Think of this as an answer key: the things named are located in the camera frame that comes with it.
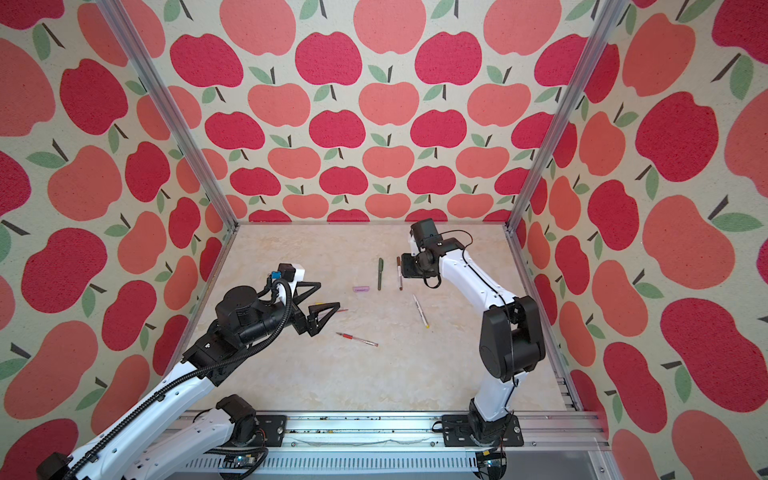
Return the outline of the green pen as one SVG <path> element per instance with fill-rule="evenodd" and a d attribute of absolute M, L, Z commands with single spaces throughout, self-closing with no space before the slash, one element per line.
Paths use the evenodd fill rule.
<path fill-rule="evenodd" d="M 379 257 L 378 264 L 377 264 L 377 291 L 381 291 L 383 287 L 384 266 L 385 266 L 384 259 Z"/>

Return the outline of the white pen yellow tip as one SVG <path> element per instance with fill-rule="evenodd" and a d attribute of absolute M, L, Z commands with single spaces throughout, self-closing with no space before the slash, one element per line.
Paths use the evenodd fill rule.
<path fill-rule="evenodd" d="M 425 315 L 425 312 L 424 312 L 424 310 L 423 310 L 423 308 L 421 306 L 421 303 L 420 303 L 419 299 L 417 298 L 417 296 L 415 294 L 412 295 L 412 298 L 414 300 L 414 303 L 415 303 L 416 309 L 418 311 L 419 318 L 420 318 L 421 322 L 423 323 L 423 325 L 425 326 L 426 329 L 430 329 L 429 321 L 428 321 L 428 319 L 427 319 L 427 317 Z"/>

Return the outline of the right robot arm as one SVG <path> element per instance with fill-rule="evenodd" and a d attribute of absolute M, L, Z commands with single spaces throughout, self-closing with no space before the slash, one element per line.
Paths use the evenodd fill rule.
<path fill-rule="evenodd" d="M 512 422 L 508 406 L 513 393 L 546 357 L 537 302 L 502 287 L 432 219 L 411 225 L 409 245 L 411 251 L 400 257 L 403 277 L 424 284 L 435 278 L 433 288 L 446 280 L 481 314 L 478 352 L 486 377 L 470 400 L 468 423 L 475 443 L 496 446 Z"/>

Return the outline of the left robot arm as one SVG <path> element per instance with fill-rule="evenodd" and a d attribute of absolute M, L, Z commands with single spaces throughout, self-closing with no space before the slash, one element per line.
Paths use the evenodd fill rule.
<path fill-rule="evenodd" d="M 165 441 L 159 436 L 190 406 L 220 386 L 237 368 L 273 344 L 287 328 L 319 334 L 341 305 L 301 304 L 318 282 L 268 278 L 262 290 L 231 288 L 216 318 L 171 372 L 104 432 L 70 454 L 54 452 L 36 469 L 40 479 L 164 479 L 201 454 L 238 467 L 246 479 L 269 455 L 268 431 L 253 407 L 233 394 Z"/>

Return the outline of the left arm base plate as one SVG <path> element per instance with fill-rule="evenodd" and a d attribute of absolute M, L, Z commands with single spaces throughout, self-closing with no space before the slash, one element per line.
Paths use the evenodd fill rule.
<path fill-rule="evenodd" d="M 280 447 L 286 421 L 285 415 L 249 415 L 237 419 L 232 434 L 221 448 Z"/>

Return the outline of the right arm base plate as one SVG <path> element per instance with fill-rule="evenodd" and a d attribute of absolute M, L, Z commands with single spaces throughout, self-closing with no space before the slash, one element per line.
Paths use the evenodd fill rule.
<path fill-rule="evenodd" d="M 519 420 L 512 414 L 491 422 L 469 414 L 443 415 L 432 430 L 442 434 L 446 447 L 498 448 L 525 444 Z"/>

